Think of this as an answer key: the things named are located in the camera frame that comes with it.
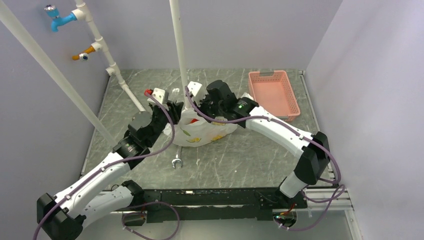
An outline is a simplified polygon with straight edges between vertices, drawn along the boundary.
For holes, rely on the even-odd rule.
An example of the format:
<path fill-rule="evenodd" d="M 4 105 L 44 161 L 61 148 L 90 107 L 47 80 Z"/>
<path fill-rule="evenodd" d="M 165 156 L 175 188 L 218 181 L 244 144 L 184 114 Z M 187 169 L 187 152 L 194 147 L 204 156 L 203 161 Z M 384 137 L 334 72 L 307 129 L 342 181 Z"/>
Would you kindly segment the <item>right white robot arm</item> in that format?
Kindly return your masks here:
<path fill-rule="evenodd" d="M 204 87 L 191 81 L 186 96 L 197 114 L 208 122 L 237 124 L 255 131 L 288 150 L 298 162 L 275 194 L 276 203 L 289 207 L 305 187 L 315 185 L 331 161 L 327 136 L 301 130 L 272 115 L 248 96 L 237 98 L 227 83 L 215 80 Z"/>

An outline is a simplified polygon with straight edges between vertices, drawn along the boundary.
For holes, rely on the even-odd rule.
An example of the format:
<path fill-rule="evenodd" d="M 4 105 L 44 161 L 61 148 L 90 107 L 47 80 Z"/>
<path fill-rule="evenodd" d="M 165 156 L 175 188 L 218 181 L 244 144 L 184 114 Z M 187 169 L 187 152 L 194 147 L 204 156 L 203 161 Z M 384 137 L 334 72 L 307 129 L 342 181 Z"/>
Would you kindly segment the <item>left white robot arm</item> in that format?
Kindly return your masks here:
<path fill-rule="evenodd" d="M 75 240 L 83 230 L 98 219 L 122 208 L 139 209 L 144 203 L 144 190 L 127 180 L 107 194 L 101 192 L 115 179 L 133 170 L 144 159 L 164 152 L 151 148 L 166 128 L 181 118 L 183 102 L 166 101 L 150 104 L 152 112 L 136 113 L 123 138 L 91 171 L 68 188 L 39 197 L 36 202 L 37 227 L 35 240 L 43 230 L 52 240 Z"/>

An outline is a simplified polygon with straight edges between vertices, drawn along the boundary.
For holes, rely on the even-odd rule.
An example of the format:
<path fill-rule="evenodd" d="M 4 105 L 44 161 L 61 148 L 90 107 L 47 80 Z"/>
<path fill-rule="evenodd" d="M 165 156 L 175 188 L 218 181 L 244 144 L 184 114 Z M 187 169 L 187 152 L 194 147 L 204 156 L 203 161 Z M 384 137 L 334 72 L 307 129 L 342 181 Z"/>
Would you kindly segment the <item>white plastic bag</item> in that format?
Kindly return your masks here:
<path fill-rule="evenodd" d="M 198 119 L 198 121 L 189 124 L 192 119 Z M 198 116 L 193 108 L 184 107 L 178 124 L 174 125 L 173 143 L 177 146 L 196 148 L 222 139 L 233 133 L 237 127 L 232 123 L 209 123 Z"/>

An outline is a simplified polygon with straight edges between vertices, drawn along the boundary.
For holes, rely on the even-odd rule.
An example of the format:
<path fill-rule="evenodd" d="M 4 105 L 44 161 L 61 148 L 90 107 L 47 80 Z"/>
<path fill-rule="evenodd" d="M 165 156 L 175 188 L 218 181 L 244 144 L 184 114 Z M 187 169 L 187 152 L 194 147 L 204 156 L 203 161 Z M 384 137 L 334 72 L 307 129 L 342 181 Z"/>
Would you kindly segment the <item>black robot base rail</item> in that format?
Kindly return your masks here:
<path fill-rule="evenodd" d="M 147 223 L 182 221 L 256 219 L 271 221 L 274 215 L 307 209 L 301 193 L 286 198 L 276 187 L 145 189 L 121 211 L 146 213 Z"/>

